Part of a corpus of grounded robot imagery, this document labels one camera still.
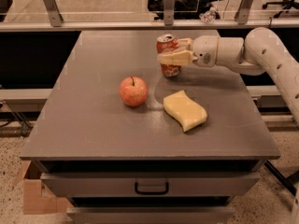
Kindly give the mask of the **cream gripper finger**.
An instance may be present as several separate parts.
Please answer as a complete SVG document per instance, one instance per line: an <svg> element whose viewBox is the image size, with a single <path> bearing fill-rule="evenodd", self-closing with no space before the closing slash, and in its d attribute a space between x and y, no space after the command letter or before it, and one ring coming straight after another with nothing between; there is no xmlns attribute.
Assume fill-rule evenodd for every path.
<svg viewBox="0 0 299 224"><path fill-rule="evenodd" d="M165 65L185 66L194 61L197 61L198 57L195 56L192 51L183 50L183 51L160 53L157 56L157 60L159 63Z"/></svg>
<svg viewBox="0 0 299 224"><path fill-rule="evenodd" d="M193 42L193 40L191 38L181 38L181 39L178 40L178 48L179 49L191 50L192 49L192 42Z"/></svg>

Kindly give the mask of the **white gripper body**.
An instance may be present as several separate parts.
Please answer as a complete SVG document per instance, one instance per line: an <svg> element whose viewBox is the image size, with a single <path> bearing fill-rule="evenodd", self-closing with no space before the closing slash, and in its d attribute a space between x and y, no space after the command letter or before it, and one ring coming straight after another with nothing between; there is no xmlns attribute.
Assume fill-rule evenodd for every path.
<svg viewBox="0 0 299 224"><path fill-rule="evenodd" d="M219 38L212 35L202 35L193 40L192 62L197 66L212 67L216 63Z"/></svg>

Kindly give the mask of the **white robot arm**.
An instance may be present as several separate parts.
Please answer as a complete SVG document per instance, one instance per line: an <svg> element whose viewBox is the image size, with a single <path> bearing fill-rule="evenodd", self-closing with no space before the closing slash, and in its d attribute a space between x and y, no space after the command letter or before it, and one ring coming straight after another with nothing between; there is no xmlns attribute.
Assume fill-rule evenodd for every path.
<svg viewBox="0 0 299 224"><path fill-rule="evenodd" d="M267 73L299 122L299 63L267 28L255 28L245 38L214 35L182 38L176 48L160 52L157 60L163 65L224 66L252 76Z"/></svg>

